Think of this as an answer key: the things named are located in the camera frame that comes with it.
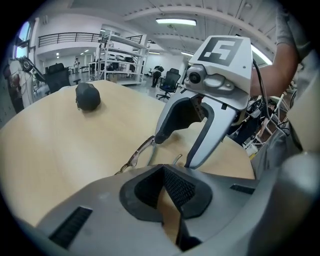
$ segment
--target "office chair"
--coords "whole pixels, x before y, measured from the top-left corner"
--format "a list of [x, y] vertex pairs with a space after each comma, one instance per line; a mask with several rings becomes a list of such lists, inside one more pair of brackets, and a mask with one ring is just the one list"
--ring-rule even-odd
[[[47, 73], [44, 74], [44, 78], [49, 86], [50, 93], [55, 93], [62, 87], [71, 86], [69, 82], [69, 69], [62, 63], [49, 66]], [[76, 79], [73, 82], [77, 85], [80, 80]]]
[[165, 76], [163, 84], [159, 86], [159, 88], [165, 91], [165, 94], [157, 94], [156, 97], [160, 96], [158, 100], [165, 98], [170, 98], [170, 93], [175, 93], [178, 87], [178, 80], [180, 79], [181, 75], [179, 75], [179, 70], [175, 68], [171, 68]]

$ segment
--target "desk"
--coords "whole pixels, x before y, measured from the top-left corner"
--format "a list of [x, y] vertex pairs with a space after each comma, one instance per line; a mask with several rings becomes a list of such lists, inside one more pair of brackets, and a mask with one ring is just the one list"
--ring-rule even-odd
[[[0, 130], [0, 185], [12, 212], [36, 225], [54, 206], [87, 184], [120, 170], [154, 134], [164, 103], [109, 81], [92, 82], [101, 104], [77, 109], [75, 86], [30, 105]], [[204, 123], [174, 132], [151, 164], [186, 162]], [[145, 166], [151, 147], [140, 154]], [[253, 179], [246, 151], [228, 137], [200, 167], [204, 172]]]

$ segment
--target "ceiling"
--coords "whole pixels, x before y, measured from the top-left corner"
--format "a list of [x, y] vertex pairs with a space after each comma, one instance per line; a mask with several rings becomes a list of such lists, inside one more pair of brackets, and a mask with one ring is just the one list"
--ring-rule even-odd
[[[252, 44], [273, 59], [276, 42], [276, 8], [273, 0], [64, 0], [69, 12], [115, 21], [147, 34], [162, 48], [177, 54], [194, 53], [210, 35], [249, 37]], [[196, 26], [158, 24], [157, 18], [187, 18]]]
[[59, 57], [66, 56], [79, 56], [81, 53], [84, 55], [92, 55], [96, 51], [95, 47], [72, 47], [72, 48], [63, 48], [59, 50], [52, 50], [41, 53], [38, 55], [38, 58], [42, 61], [51, 60], [57, 58], [57, 53], [59, 53]]

